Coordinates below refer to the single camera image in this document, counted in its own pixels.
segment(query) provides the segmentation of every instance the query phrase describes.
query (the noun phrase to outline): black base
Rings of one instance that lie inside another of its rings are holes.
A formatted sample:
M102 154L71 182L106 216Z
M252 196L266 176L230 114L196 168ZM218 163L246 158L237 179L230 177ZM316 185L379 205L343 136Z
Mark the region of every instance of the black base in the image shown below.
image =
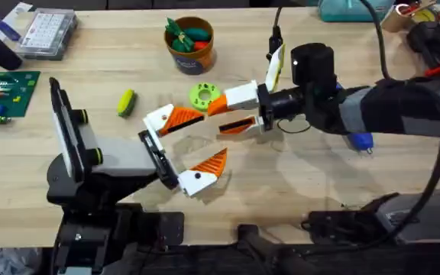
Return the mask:
M59 273L67 267L91 267L98 274L120 260L128 244L180 245L183 232L183 213L146 213L140 204L118 204L92 214L64 210L52 264Z
M368 244L387 233L370 211L310 212L301 226L314 244Z

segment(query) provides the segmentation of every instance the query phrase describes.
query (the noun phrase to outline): green ring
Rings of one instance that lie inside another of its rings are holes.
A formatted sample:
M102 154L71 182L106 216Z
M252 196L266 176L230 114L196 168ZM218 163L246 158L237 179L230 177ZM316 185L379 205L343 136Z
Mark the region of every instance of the green ring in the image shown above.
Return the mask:
M202 91L208 91L210 93L210 98L208 100L203 100L199 97L199 93ZM201 82L190 89L189 101L195 109L206 111L208 110L208 105L215 99L219 98L221 94L222 93L217 86L208 82Z

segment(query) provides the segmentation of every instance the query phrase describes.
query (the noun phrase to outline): blue connector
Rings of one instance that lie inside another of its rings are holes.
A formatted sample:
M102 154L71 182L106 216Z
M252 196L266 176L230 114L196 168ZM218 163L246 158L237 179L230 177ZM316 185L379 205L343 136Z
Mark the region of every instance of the blue connector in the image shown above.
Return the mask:
M373 153L373 135L371 133L350 133L348 139L356 150L365 150L369 154Z

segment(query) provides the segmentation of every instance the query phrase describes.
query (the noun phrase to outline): teal object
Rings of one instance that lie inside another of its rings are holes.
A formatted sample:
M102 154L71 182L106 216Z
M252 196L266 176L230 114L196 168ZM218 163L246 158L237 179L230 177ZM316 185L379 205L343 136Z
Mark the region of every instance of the teal object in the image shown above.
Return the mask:
M367 0L383 20L395 0ZM359 0L320 0L319 14L327 22L372 22L369 11Z
M178 38L174 39L171 47L177 52L188 53L188 51L186 50L186 47L184 47L184 44L181 43L181 41Z
M210 34L199 27L188 27L184 30L184 33L194 41L208 41L210 40Z

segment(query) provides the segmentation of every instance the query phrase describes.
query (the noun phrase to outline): green toy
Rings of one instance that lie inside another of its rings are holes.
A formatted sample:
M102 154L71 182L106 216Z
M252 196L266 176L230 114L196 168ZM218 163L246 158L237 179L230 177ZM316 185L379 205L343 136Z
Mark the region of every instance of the green toy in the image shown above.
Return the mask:
M167 26L166 31L170 34L174 34L177 36L179 41L184 45L186 48L186 52L189 53L193 51L193 46L195 42L191 40L185 33L181 30L180 26L171 18L167 18Z
M118 115L123 118L127 118L134 110L136 100L137 94L133 89L128 89L125 91L125 93L121 96L120 102L118 103Z
M188 27L184 33L194 41L209 41L210 34L199 27Z
M184 44L181 43L179 38L174 39L173 44L171 45L173 50L180 52L180 53L187 53L188 51L184 47Z
M189 101L195 109L206 111L208 105L219 98L221 94L220 90L211 83L198 83L190 89Z

